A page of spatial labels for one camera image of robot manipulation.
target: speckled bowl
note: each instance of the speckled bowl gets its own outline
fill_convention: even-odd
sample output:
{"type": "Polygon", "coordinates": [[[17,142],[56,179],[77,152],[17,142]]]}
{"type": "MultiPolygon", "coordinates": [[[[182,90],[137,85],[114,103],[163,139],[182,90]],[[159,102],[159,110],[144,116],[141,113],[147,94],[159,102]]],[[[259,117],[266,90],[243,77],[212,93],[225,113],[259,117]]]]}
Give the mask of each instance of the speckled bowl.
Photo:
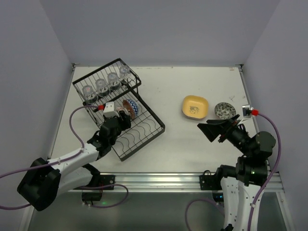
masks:
{"type": "Polygon", "coordinates": [[[231,104],[226,102],[218,103],[215,106],[214,111],[219,119],[230,119],[236,116],[235,108],[231,104]]]}

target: yellow square bowl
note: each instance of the yellow square bowl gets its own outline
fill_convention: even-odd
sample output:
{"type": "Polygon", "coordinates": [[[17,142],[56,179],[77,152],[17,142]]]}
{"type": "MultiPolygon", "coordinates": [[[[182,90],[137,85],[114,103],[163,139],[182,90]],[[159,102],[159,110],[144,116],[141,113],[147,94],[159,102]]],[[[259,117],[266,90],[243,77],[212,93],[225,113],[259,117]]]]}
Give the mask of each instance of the yellow square bowl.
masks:
{"type": "Polygon", "coordinates": [[[208,111],[208,101],[200,96],[188,95],[183,100],[182,112],[189,118],[203,119],[208,111]]]}

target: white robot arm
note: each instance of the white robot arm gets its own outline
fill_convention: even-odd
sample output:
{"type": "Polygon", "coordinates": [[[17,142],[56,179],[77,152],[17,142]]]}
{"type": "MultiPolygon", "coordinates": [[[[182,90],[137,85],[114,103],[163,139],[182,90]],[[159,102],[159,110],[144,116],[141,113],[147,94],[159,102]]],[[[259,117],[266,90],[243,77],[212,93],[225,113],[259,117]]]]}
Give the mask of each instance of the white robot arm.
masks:
{"type": "Polygon", "coordinates": [[[220,135],[219,142],[228,140],[243,153],[236,167],[221,165],[216,174],[201,175],[200,178],[202,182],[220,185],[223,190],[225,228],[221,231],[257,231],[260,201],[265,183],[268,182],[266,160],[272,155],[276,140],[266,131],[249,137],[244,126],[239,126],[241,121],[237,120],[238,117],[236,115],[227,120],[208,120],[207,124],[198,124],[211,142],[220,135]]]}
{"type": "Polygon", "coordinates": [[[93,166],[89,168],[89,163],[105,156],[121,132],[131,127],[130,115],[124,110],[117,111],[114,102],[106,103],[103,113],[105,122],[84,148],[55,159],[39,158],[32,163],[17,191],[37,211],[47,208],[56,196],[99,178],[99,171],[93,166]]]}

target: red connector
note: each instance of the red connector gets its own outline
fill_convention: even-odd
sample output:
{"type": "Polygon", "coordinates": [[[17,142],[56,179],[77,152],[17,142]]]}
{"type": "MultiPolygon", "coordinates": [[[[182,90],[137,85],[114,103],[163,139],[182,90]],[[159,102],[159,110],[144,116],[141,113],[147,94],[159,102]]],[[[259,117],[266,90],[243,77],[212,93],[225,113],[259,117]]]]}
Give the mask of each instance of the red connector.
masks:
{"type": "Polygon", "coordinates": [[[105,106],[104,105],[98,105],[97,110],[104,110],[105,106]]]}
{"type": "Polygon", "coordinates": [[[253,110],[251,111],[251,114],[252,114],[253,116],[257,116],[257,115],[259,114],[259,111],[256,110],[256,109],[253,109],[253,110]]]}

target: dish rack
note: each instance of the dish rack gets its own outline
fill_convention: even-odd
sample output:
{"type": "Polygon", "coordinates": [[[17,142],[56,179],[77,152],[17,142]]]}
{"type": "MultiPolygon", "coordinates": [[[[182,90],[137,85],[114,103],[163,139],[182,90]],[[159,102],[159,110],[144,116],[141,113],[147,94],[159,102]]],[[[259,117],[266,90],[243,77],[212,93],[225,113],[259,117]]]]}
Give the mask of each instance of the dish rack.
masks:
{"type": "MultiPolygon", "coordinates": [[[[115,72],[119,75],[119,70],[123,66],[129,69],[130,77],[127,78],[124,83],[121,83],[119,89],[110,90],[108,95],[104,97],[98,96],[97,100],[91,103],[92,105],[98,106],[106,102],[114,101],[116,107],[123,107],[122,101],[131,99],[138,104],[139,113],[136,118],[131,121],[131,128],[122,131],[115,145],[112,146],[114,152],[121,161],[135,154],[165,131],[164,123],[139,95],[138,86],[141,85],[141,80],[138,75],[130,69],[122,59],[118,58],[73,82],[73,86],[77,90],[83,105],[89,105],[82,93],[83,87],[92,86],[93,89],[96,89],[95,82],[99,78],[105,79],[105,81],[108,82],[108,74],[115,72]]],[[[98,128],[100,128],[104,123],[103,112],[91,108],[86,108],[86,110],[98,128]]]]}

